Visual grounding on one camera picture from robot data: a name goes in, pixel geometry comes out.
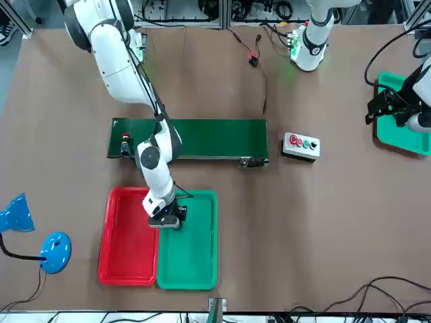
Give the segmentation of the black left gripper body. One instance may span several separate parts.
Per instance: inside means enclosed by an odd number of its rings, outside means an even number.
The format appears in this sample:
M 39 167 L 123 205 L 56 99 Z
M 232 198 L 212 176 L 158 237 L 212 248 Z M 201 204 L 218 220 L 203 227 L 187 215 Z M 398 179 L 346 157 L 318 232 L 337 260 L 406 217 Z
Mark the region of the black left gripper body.
M 405 100 L 405 103 L 403 103 L 398 110 L 398 127 L 403 127 L 411 116 L 420 111 L 420 99 L 414 92 L 413 86 L 418 81 L 421 71 L 422 67 L 418 67 L 404 80 L 401 89 L 398 91 L 398 94 Z

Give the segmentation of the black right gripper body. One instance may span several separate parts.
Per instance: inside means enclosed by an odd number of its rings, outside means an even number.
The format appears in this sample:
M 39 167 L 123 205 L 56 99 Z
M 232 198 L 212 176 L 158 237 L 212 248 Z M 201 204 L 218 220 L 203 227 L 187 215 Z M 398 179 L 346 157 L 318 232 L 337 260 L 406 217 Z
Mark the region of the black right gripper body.
M 168 205 L 164 214 L 164 225 L 167 226 L 182 226 L 183 223 L 180 221 L 180 204 L 178 199 Z

